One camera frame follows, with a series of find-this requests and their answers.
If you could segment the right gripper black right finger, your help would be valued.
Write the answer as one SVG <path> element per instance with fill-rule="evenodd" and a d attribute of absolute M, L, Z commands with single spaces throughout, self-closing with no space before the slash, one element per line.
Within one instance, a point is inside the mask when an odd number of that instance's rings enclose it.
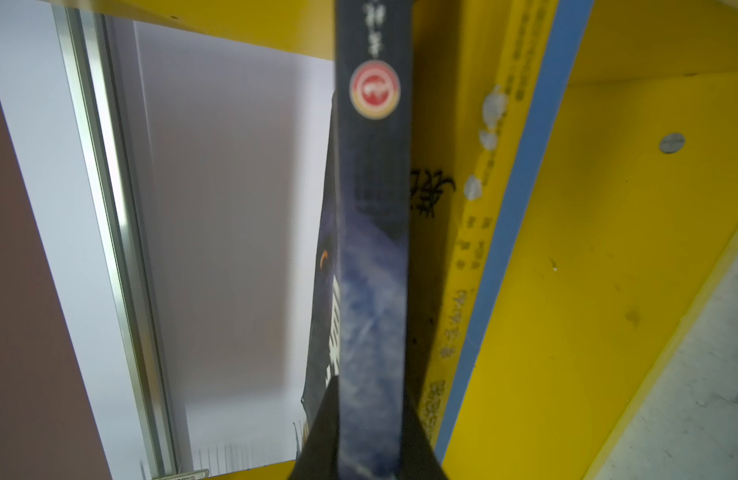
<path fill-rule="evenodd" d="M 447 480 L 407 390 L 404 391 L 400 478 Z"/>

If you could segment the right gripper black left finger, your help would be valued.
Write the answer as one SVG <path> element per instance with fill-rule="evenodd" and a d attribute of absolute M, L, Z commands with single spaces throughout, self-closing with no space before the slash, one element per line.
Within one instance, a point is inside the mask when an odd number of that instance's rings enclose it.
<path fill-rule="evenodd" d="M 289 480 L 337 480 L 339 458 L 339 378 L 326 389 L 303 453 Z"/>

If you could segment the black book white lettering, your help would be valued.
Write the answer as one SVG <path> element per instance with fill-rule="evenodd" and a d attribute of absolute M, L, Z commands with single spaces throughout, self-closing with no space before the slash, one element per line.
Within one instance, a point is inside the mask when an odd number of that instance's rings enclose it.
<path fill-rule="evenodd" d="M 400 475 L 412 12 L 409 1 L 335 5 L 335 92 L 302 395 L 308 435 L 298 458 L 338 377 L 338 479 Z"/>

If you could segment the yellow book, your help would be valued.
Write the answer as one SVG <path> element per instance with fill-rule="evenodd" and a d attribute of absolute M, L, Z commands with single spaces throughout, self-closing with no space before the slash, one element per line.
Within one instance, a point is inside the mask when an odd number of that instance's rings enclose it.
<path fill-rule="evenodd" d="M 555 1 L 414 6 L 406 383 L 438 438 Z"/>

